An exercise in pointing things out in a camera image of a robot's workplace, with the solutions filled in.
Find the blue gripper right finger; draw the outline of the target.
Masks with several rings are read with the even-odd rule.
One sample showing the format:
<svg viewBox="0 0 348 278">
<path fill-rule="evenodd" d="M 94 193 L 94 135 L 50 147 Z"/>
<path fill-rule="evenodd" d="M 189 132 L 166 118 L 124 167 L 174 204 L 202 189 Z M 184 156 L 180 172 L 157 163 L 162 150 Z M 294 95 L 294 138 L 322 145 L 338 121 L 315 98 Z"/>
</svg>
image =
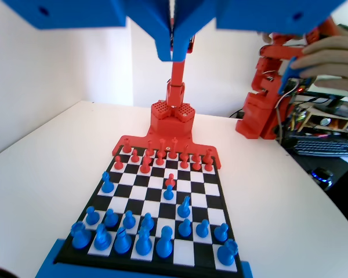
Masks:
<svg viewBox="0 0 348 278">
<path fill-rule="evenodd" d="M 175 1 L 173 61 L 183 61 L 186 58 L 190 39 L 215 17 L 215 13 L 214 0 Z"/>
</svg>

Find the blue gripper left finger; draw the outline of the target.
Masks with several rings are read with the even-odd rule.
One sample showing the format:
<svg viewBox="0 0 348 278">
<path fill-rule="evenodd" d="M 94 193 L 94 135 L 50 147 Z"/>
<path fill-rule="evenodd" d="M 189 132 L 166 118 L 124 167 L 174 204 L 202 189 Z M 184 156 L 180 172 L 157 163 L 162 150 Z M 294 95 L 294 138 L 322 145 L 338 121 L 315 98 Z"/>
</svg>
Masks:
<svg viewBox="0 0 348 278">
<path fill-rule="evenodd" d="M 158 58 L 172 61 L 169 1 L 127 1 L 126 14 L 154 39 Z"/>
</svg>

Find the person's hand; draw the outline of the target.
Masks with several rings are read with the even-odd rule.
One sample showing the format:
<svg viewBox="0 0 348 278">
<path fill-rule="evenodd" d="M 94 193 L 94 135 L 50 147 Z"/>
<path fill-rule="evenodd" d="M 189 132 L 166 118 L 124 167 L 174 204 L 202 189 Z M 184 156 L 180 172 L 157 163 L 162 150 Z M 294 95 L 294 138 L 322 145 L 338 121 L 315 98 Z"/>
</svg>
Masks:
<svg viewBox="0 0 348 278">
<path fill-rule="evenodd" d="M 314 85 L 348 92 L 348 36 L 331 36 L 305 47 L 291 68 L 301 69 L 301 78 L 328 75 Z"/>
</svg>

